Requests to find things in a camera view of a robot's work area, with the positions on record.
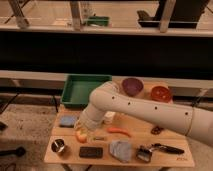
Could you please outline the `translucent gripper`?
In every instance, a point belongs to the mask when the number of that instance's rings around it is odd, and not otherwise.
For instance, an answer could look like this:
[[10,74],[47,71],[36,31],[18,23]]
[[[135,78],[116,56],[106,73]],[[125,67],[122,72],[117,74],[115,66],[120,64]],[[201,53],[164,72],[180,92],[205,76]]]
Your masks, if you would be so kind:
[[93,135],[97,127],[98,125],[96,122],[92,120],[84,120],[81,118],[79,118],[74,125],[75,132],[82,131],[83,133],[87,134],[87,138]]

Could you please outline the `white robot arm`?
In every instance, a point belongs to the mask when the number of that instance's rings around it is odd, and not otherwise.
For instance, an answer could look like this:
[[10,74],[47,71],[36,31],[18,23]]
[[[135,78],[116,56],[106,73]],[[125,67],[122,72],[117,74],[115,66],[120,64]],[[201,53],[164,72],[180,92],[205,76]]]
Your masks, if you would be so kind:
[[107,112],[120,112],[213,147],[213,111],[122,95],[113,81],[105,82],[89,95],[76,129],[96,130]]

